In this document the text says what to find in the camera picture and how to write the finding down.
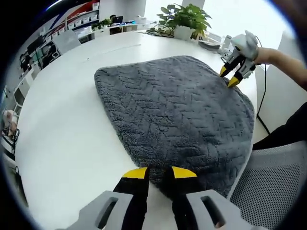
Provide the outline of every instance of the human hand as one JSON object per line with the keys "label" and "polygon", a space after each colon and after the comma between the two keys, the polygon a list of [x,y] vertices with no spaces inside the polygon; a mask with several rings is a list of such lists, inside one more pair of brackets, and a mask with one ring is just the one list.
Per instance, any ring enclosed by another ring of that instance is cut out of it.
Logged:
{"label": "human hand", "polygon": [[274,57],[274,55],[276,55],[276,52],[278,51],[275,49],[259,47],[258,56],[254,60],[254,62],[256,64],[272,64],[272,58]]}

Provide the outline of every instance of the human arm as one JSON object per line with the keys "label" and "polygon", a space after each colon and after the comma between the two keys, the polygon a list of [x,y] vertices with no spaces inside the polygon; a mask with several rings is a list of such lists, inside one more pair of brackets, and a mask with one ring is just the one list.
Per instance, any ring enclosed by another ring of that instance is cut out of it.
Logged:
{"label": "human arm", "polygon": [[307,69],[303,62],[279,50],[259,47],[257,64],[272,64],[307,91]]}

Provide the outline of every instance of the gray towel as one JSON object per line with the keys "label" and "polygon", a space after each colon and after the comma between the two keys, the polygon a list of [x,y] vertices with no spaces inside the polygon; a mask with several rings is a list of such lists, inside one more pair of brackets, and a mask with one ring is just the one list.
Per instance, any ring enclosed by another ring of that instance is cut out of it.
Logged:
{"label": "gray towel", "polygon": [[99,69],[98,95],[127,153],[151,165],[161,188],[163,170],[195,172],[205,189],[226,196],[252,145],[254,109],[228,80],[188,56]]}

